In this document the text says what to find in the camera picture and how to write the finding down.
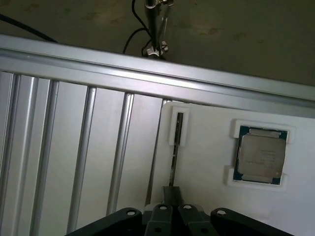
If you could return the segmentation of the white parts rack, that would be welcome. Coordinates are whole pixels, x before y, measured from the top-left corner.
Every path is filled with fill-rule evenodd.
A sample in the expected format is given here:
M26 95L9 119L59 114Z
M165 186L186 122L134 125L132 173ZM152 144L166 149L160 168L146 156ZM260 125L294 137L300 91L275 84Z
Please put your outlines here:
M164 105L157 145L152 203L169 183L175 112L188 116L174 184L185 202L206 212L224 207L295 236L315 236L315 118L302 118L171 102ZM278 186L235 181L241 125L285 130L286 153Z

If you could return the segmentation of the CPU with silver lid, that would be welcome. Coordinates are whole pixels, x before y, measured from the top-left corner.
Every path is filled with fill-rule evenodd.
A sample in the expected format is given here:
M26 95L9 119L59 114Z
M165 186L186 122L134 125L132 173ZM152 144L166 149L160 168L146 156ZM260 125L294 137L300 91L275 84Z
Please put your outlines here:
M280 185L288 131L241 125L233 180Z

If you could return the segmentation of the metal tripod stand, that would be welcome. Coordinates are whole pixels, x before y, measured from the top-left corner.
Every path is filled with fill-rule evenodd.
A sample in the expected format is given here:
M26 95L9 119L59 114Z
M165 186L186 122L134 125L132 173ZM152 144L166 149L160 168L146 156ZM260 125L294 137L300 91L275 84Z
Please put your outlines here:
M165 59L164 54L168 52L168 45L164 36L173 5L174 0L145 0L150 39L142 49L142 56Z

